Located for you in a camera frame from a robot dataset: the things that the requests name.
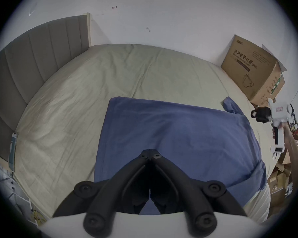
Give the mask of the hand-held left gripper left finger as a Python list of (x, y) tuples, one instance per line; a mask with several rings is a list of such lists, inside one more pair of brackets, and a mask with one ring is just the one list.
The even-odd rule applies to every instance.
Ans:
[(109, 236), (116, 212), (138, 215), (150, 199), (150, 159), (151, 150), (143, 150), (110, 179), (79, 182), (52, 217), (86, 213), (84, 230), (91, 236)]

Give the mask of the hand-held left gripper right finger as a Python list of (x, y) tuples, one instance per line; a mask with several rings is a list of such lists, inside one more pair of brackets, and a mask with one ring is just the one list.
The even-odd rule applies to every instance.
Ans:
[(150, 150), (150, 168), (156, 173), (151, 181), (155, 206), (161, 214), (184, 211), (192, 236), (208, 236), (215, 231), (218, 221), (214, 212), (246, 216), (223, 183), (191, 179), (157, 150)]

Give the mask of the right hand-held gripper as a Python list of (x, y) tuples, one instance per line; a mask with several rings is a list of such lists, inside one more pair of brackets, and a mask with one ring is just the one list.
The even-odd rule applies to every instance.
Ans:
[(267, 107), (258, 107), (251, 111), (251, 118), (256, 118), (257, 122), (270, 122), (274, 129), (275, 145), (272, 147), (273, 159), (281, 156), (285, 149), (284, 128), (282, 123), (289, 122), (293, 118), (294, 110), (286, 102), (274, 102), (271, 98), (267, 99)]

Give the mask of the person's right hand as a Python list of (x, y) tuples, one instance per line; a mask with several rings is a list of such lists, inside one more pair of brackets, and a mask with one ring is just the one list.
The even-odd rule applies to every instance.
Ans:
[(291, 137), (292, 137), (292, 132), (288, 126), (288, 123), (287, 122), (283, 122), (283, 123), (280, 123), (278, 125), (278, 129), (281, 129), (283, 128), (283, 134), (284, 134), (284, 141), (290, 141)]

